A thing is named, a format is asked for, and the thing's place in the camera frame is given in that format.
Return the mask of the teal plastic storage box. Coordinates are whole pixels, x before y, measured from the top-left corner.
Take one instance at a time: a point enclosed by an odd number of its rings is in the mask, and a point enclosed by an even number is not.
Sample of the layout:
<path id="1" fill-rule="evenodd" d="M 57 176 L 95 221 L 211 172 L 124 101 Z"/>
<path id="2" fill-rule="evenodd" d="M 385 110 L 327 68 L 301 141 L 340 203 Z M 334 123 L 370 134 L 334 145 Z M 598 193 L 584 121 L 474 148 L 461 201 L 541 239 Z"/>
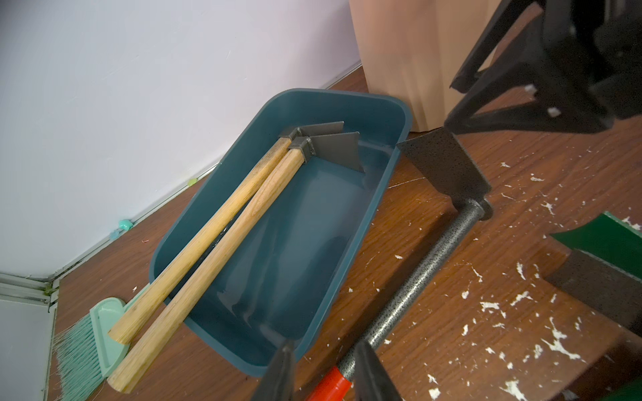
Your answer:
<path id="1" fill-rule="evenodd" d="M 249 122 L 150 263 L 157 278 L 285 130 L 341 121 L 359 133 L 361 171 L 318 158 L 303 165 L 247 235 L 185 323 L 252 377 L 264 375 L 288 339 L 301 358 L 313 346 L 364 241 L 400 158 L 410 108 L 390 96 L 292 89 Z"/>

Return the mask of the tan flower pot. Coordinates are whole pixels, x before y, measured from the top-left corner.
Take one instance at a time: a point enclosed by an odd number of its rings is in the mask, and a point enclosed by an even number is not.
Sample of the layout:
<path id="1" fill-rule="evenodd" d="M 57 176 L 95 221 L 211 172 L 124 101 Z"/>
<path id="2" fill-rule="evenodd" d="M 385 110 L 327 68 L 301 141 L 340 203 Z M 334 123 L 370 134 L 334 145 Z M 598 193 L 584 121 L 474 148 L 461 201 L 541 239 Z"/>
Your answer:
<path id="1" fill-rule="evenodd" d="M 411 108 L 412 131 L 438 128 L 462 95 L 456 73 L 498 8 L 497 1 L 352 1 L 368 90 Z"/>

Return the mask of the small teal debris piece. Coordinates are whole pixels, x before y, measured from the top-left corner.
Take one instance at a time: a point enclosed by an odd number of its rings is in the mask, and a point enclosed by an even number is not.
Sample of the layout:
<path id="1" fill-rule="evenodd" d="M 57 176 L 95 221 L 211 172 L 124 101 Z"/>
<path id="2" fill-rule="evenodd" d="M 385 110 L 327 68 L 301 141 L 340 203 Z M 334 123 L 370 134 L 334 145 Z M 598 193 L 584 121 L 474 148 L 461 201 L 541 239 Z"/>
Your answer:
<path id="1" fill-rule="evenodd" d="M 118 223 L 118 227 L 110 233 L 109 237 L 111 241 L 117 240 L 122 234 L 131 230 L 134 226 L 134 223 L 131 220 L 125 219 L 121 220 Z"/>

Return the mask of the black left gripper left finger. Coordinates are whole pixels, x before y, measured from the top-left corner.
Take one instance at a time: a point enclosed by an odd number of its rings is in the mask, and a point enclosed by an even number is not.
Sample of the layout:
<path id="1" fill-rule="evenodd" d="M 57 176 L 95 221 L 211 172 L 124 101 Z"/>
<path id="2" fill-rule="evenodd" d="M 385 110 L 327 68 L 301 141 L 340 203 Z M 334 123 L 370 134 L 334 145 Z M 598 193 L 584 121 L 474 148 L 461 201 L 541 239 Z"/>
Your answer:
<path id="1" fill-rule="evenodd" d="M 286 401 L 294 395 L 294 341 L 285 340 L 274 354 L 251 401 Z"/>

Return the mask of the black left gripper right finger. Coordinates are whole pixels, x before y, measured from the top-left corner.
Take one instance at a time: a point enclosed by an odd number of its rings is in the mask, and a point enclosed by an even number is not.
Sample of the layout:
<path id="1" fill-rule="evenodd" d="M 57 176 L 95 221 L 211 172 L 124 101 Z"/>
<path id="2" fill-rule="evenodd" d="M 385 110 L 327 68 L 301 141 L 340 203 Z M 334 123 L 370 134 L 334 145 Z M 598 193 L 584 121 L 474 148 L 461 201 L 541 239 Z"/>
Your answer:
<path id="1" fill-rule="evenodd" d="M 368 342 L 359 342 L 354 355 L 353 379 L 356 400 L 402 401 L 396 386 Z"/>

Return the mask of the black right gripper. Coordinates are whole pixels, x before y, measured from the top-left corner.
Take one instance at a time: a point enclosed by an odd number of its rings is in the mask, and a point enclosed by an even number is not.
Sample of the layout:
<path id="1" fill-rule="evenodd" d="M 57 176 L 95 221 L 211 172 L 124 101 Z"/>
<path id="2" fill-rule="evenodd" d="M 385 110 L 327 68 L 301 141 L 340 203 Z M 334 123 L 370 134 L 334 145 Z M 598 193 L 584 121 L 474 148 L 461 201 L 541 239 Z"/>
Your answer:
<path id="1" fill-rule="evenodd" d="M 488 68 L 529 1 L 502 1 L 456 73 L 453 134 L 499 130 L 595 134 L 641 113 L 641 3 L 540 1 Z"/>

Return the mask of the wooden handle hoe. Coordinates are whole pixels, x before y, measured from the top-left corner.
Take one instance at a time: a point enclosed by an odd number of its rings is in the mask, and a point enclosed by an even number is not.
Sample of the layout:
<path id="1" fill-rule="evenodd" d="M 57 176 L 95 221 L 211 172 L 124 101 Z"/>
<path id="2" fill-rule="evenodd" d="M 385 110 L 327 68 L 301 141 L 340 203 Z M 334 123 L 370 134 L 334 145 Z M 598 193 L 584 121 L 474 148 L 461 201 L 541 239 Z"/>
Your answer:
<path id="1" fill-rule="evenodd" d="M 262 183 L 287 154 L 296 137 L 305 134 L 338 134 L 343 131 L 343 128 L 342 121 L 304 125 L 289 130 L 284 136 L 279 137 L 217 212 L 173 258 L 160 276 L 147 286 L 147 293 L 135 297 L 124 316 L 110 329 L 110 338 L 119 344 L 131 343 L 199 257 L 222 233 L 241 208 L 256 194 Z"/>
<path id="2" fill-rule="evenodd" d="M 358 132 L 344 130 L 338 134 L 305 134 L 296 137 L 287 154 L 256 194 L 230 221 L 232 226 L 222 240 L 215 245 L 170 304 L 108 377 L 110 387 L 124 394 L 135 388 L 250 230 L 276 201 L 304 163 L 312 157 L 318 157 L 360 171 L 362 167 L 358 142 Z"/>

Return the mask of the mint green hand brush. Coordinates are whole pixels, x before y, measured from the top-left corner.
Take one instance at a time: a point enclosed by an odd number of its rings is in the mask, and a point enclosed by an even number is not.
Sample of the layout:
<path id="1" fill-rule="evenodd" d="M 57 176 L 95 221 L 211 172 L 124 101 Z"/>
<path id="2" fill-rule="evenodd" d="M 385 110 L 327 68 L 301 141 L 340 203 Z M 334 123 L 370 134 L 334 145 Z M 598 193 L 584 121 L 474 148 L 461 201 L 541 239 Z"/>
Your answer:
<path id="1" fill-rule="evenodd" d="M 130 302 L 117 297 L 101 300 L 55 336 L 60 400 L 87 400 L 124 359 L 129 347 L 115 342 L 108 332 L 146 290 L 142 287 Z"/>

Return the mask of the grey hoe red grip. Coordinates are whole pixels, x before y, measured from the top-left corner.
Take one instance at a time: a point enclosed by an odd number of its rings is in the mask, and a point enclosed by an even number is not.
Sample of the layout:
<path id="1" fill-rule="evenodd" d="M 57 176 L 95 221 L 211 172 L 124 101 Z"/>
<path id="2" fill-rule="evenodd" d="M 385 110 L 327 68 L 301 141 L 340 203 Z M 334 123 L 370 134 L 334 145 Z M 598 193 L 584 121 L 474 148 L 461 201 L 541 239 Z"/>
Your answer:
<path id="1" fill-rule="evenodd" d="M 365 341 L 376 351 L 475 224 L 493 215 L 493 207 L 486 199 L 492 189 L 490 183 L 449 130 L 431 130 L 399 143 L 398 148 L 436 190 L 451 198 L 457 216 L 381 309 L 359 341 L 314 388 L 308 396 L 309 400 L 341 400 L 346 396 L 349 389 L 354 387 L 356 345 Z"/>

